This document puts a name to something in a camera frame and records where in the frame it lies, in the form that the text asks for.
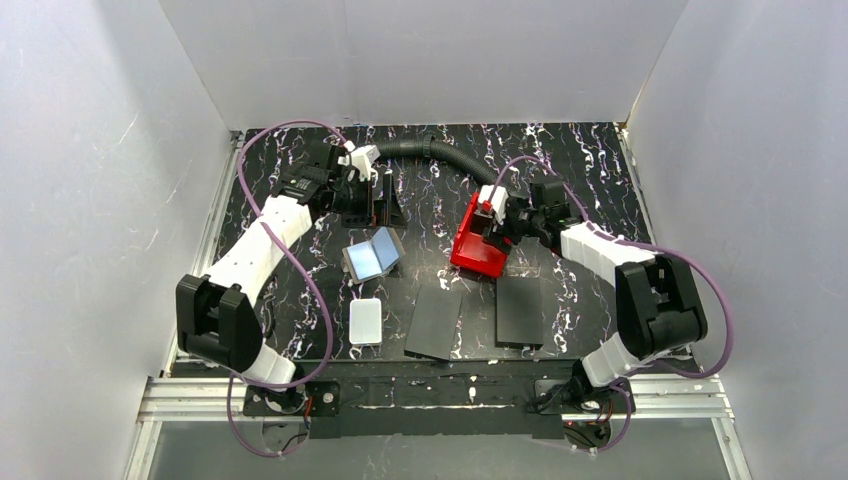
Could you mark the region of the red plastic tray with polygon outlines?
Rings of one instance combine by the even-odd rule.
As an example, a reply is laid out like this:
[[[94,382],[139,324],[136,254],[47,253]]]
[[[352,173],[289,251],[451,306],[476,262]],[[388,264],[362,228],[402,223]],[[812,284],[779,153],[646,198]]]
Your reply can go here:
[[[486,242],[485,234],[494,227],[495,217],[480,197],[481,193],[476,192],[471,198],[453,241],[450,263],[461,270],[498,278],[503,273],[508,254]]]

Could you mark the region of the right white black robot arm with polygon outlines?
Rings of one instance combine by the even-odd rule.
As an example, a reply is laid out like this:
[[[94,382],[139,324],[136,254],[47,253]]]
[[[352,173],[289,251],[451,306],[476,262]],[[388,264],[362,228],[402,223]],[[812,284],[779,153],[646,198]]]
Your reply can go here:
[[[681,257],[616,240],[589,220],[569,187],[535,182],[529,196],[499,183],[473,202],[485,245],[507,254],[524,238],[588,269],[614,288],[616,331],[573,367],[579,393],[607,388],[672,350],[706,337],[691,266]]]

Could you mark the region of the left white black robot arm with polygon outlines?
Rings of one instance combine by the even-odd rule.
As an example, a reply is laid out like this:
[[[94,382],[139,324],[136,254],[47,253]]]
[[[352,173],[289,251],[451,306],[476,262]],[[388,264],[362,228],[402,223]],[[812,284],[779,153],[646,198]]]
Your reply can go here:
[[[295,363],[270,347],[255,311],[260,291],[293,243],[334,213],[346,228],[403,227],[391,172],[374,167],[383,147],[317,143],[280,175],[238,241],[176,286],[180,350],[271,391],[301,385]]]

